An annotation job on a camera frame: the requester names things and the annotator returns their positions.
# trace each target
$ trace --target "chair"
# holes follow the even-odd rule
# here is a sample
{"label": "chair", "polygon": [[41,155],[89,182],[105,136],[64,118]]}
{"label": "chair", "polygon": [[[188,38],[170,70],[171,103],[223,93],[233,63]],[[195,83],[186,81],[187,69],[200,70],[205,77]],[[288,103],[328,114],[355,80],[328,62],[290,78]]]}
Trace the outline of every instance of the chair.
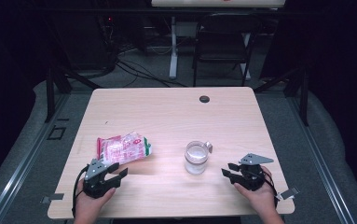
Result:
{"label": "chair", "polygon": [[[262,22],[254,15],[214,13],[200,19],[196,30],[196,46],[192,68],[193,86],[196,87],[198,62],[246,63],[241,86],[245,84],[251,59],[254,38],[262,28]],[[249,34],[245,44],[244,34]]]}

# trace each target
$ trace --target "gray carpet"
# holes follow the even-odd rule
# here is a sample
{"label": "gray carpet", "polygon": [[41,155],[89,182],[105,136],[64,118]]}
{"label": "gray carpet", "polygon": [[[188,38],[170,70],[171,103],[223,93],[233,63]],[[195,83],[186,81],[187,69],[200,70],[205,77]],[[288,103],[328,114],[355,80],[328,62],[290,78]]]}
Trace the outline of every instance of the gray carpet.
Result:
{"label": "gray carpet", "polygon": [[[251,81],[246,83],[249,87],[257,87],[262,84],[258,79],[263,60],[268,50],[269,36],[261,36],[254,50],[253,62],[250,66]],[[178,78],[174,81],[191,86],[193,71],[191,69],[190,44],[185,42],[179,48]],[[121,54],[119,59],[127,64],[142,69],[140,64],[158,78],[168,79],[171,53],[155,53],[149,50],[145,56],[137,50]],[[230,71],[231,67],[202,66],[200,69],[200,86],[239,86],[240,71]],[[211,74],[213,78],[205,78],[205,74]],[[136,78],[128,75],[117,67],[111,74],[104,77],[93,78],[92,81],[106,88],[166,88],[159,81]],[[9,205],[7,213],[2,216],[2,223],[63,223],[64,220],[51,220],[48,218],[48,204],[41,203],[44,196],[52,194],[58,184],[62,168],[68,156],[71,145],[74,142],[77,129],[85,112],[91,91],[88,87],[76,80],[70,80],[74,90],[68,96],[62,111],[48,126],[48,133],[53,127],[65,128],[61,140],[48,140],[48,135],[43,135],[39,154],[36,155],[35,163],[27,174],[16,197]],[[336,209],[332,204],[328,192],[324,186],[320,174],[311,157],[311,148],[307,137],[302,131],[300,121],[295,118],[295,111],[289,104],[289,100],[283,97],[281,90],[283,84],[279,84],[265,93],[256,95],[261,108],[265,123],[267,124],[271,140],[279,157],[281,167],[285,174],[289,187],[298,187],[301,191],[295,198],[295,211],[291,215],[284,216],[286,223],[341,223]],[[33,147],[34,140],[44,127],[46,117],[46,88],[41,83],[35,89],[37,93],[36,105],[32,116],[21,132],[17,143],[12,148],[6,161],[0,169],[0,195],[7,185],[16,167],[28,150]],[[57,94],[56,99],[64,98]],[[347,202],[357,222],[357,184],[352,177],[350,168],[344,161],[344,145],[339,136],[334,122],[330,119],[321,103],[312,94],[309,96],[309,128],[320,148],[325,161],[341,189],[342,195]],[[257,216],[241,217],[241,223],[261,223]],[[204,223],[229,222],[223,218],[205,219]],[[140,220],[132,220],[129,223],[139,223]],[[109,223],[110,220],[99,220],[98,223]]]}

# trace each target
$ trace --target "clear glass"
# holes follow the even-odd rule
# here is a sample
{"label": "clear glass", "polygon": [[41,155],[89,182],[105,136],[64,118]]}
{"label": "clear glass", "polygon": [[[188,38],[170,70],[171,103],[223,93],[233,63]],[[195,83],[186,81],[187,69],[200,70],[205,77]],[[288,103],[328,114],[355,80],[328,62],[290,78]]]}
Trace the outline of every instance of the clear glass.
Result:
{"label": "clear glass", "polygon": [[191,142],[185,151],[185,168],[192,175],[202,174],[207,166],[208,154],[212,152],[209,142]]}

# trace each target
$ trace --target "pink snack package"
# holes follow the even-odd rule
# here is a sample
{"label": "pink snack package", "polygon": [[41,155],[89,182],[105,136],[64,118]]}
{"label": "pink snack package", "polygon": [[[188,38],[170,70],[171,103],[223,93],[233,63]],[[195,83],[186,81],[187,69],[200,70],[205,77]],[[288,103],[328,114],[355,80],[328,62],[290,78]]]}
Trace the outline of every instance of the pink snack package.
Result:
{"label": "pink snack package", "polygon": [[136,132],[125,136],[115,136],[108,139],[97,139],[97,156],[105,165],[115,162],[125,164],[149,156],[152,153],[148,140]]}

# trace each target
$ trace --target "table top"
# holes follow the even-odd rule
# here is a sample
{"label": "table top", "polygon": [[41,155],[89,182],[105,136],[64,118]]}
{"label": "table top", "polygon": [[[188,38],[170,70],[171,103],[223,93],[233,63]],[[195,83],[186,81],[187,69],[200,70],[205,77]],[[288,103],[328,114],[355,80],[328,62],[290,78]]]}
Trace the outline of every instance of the table top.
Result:
{"label": "table top", "polygon": [[[210,102],[202,103],[206,95]],[[96,158],[98,137],[137,132],[152,144],[152,154],[121,165],[129,167],[113,199],[100,217],[224,217],[255,214],[248,201],[222,176],[221,168],[248,153],[274,160],[264,164],[276,190],[288,189],[254,92],[246,87],[98,89],[73,143],[56,193],[51,218],[72,218],[72,194],[80,170]],[[201,175],[185,169],[185,147],[210,141],[213,153]],[[293,200],[279,202],[277,211],[290,214]]]}
{"label": "table top", "polygon": [[285,0],[152,0],[153,7],[283,7]]}

